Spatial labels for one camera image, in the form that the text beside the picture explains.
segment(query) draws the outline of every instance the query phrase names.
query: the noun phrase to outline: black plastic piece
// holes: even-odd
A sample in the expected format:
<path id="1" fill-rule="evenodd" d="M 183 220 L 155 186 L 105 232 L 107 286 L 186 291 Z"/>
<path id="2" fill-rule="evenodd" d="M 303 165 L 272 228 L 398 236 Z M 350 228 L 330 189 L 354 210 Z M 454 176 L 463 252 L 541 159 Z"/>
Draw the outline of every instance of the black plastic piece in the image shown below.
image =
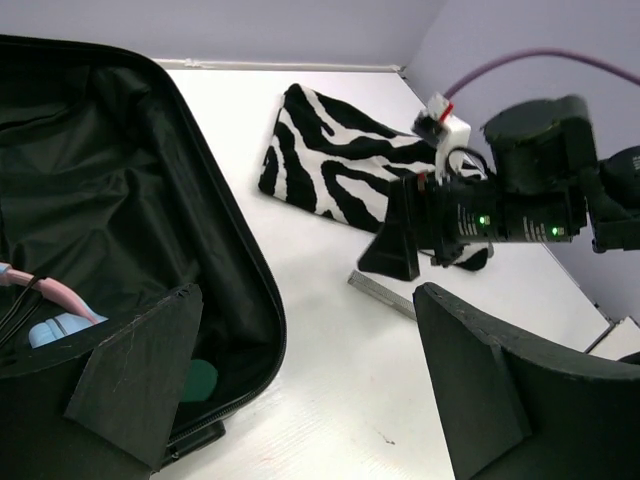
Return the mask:
<path id="1" fill-rule="evenodd" d="M 391 182 L 384 224 L 358 260 L 363 272 L 411 281 L 420 275 L 418 244 L 412 226 L 414 177 Z"/>
<path id="2" fill-rule="evenodd" d="M 146 480 L 159 470 L 201 313 L 200 289 L 187 286 L 0 369 L 3 476 Z"/>
<path id="3" fill-rule="evenodd" d="M 489 120 L 484 135 L 506 193 L 558 191 L 598 162 L 587 105 L 576 95 L 514 105 Z"/>
<path id="4" fill-rule="evenodd" d="M 640 218 L 614 222 L 591 222 L 593 228 L 593 251 L 640 250 Z"/>
<path id="5" fill-rule="evenodd" d="M 600 179 L 613 200 L 626 209 L 640 209 L 640 146 L 600 162 Z"/>
<path id="6" fill-rule="evenodd" d="M 640 366 L 554 344 L 434 284 L 414 304 L 456 479 L 640 478 Z"/>
<path id="7" fill-rule="evenodd" d="M 413 128 L 411 130 L 434 149 L 438 148 L 438 145 L 446 135 L 446 130 L 440 122 L 428 115 L 422 114 L 418 115 L 413 122 Z"/>

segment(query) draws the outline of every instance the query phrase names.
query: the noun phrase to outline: white table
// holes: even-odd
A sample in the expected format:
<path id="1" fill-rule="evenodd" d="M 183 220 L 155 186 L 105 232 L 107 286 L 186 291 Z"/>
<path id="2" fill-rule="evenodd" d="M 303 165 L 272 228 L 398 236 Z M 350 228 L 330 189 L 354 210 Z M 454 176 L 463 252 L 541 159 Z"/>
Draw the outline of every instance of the white table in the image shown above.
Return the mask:
<path id="1" fill-rule="evenodd" d="M 257 190 L 274 114 L 290 84 L 344 99 L 400 130 L 411 125 L 420 101 L 397 75 L 386 73 L 171 76 L 278 282 L 289 344 L 273 385 L 227 422 L 226 437 L 154 479 L 452 479 L 415 322 L 346 284 L 371 236 Z M 491 264 L 476 275 L 426 265 L 423 274 L 425 281 L 574 348 L 586 348 L 607 327 L 541 246 L 497 246 Z M 505 295 L 502 301 L 496 291 Z"/>
<path id="2" fill-rule="evenodd" d="M 593 349 L 591 355 L 619 360 L 640 352 L 640 327 L 631 318 L 623 318 L 612 331 Z"/>

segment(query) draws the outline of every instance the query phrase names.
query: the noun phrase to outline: zebra print pouch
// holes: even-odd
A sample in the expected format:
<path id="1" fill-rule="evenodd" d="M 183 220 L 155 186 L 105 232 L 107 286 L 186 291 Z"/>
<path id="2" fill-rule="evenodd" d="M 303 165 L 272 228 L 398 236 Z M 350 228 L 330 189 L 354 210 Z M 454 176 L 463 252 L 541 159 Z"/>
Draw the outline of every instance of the zebra print pouch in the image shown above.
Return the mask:
<path id="1" fill-rule="evenodd" d="M 480 175 L 471 162 L 457 170 Z M 419 137 L 294 84 L 284 94 L 259 188 L 308 212 L 375 233 L 384 221 L 389 183 L 425 171 L 435 172 L 435 150 Z M 466 246 L 455 264 L 479 270 L 489 247 Z"/>

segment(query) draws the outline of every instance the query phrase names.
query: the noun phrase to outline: black suitcase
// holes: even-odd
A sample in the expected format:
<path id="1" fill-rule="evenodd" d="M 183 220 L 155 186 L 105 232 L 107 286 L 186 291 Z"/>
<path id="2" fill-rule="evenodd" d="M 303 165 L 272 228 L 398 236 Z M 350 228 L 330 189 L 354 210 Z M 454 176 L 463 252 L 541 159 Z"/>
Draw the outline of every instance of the black suitcase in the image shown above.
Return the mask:
<path id="1" fill-rule="evenodd" d="M 109 318 L 0 348 L 2 477 L 139 480 L 207 445 L 284 358 L 282 301 L 182 96 L 151 60 L 0 36 L 0 262 Z M 0 287 L 0 316 L 19 287 Z M 189 363 L 219 372 L 180 403 Z"/>

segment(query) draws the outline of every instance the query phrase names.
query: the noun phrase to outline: purple cable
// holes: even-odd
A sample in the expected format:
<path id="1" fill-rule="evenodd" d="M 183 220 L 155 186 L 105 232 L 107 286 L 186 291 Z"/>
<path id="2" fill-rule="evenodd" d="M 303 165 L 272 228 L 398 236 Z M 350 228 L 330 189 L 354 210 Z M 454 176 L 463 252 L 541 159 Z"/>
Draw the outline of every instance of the purple cable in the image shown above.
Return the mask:
<path id="1" fill-rule="evenodd" d="M 528 50 L 520 50 L 518 52 L 510 53 L 508 55 L 504 55 L 502 57 L 498 57 L 495 60 L 485 63 L 484 65 L 479 66 L 475 70 L 472 70 L 456 83 L 454 83 L 449 89 L 444 93 L 444 97 L 447 99 L 451 99 L 456 93 L 462 90 L 465 86 L 470 84 L 476 78 L 481 77 L 485 73 L 490 72 L 502 65 L 507 63 L 515 62 L 516 60 L 522 60 L 523 58 L 529 57 L 561 57 L 568 58 L 569 60 L 575 60 L 576 62 L 586 63 L 587 65 L 591 65 L 592 67 L 599 68 L 600 70 L 604 70 L 606 72 L 612 73 L 617 77 L 624 78 L 629 82 L 633 83 L 640 87 L 640 76 L 635 75 L 627 70 L 616 67 L 604 60 L 599 60 L 597 58 L 589 57 L 588 55 L 583 55 L 581 53 L 572 52 L 571 50 L 564 50 L 562 48 L 531 48 Z"/>

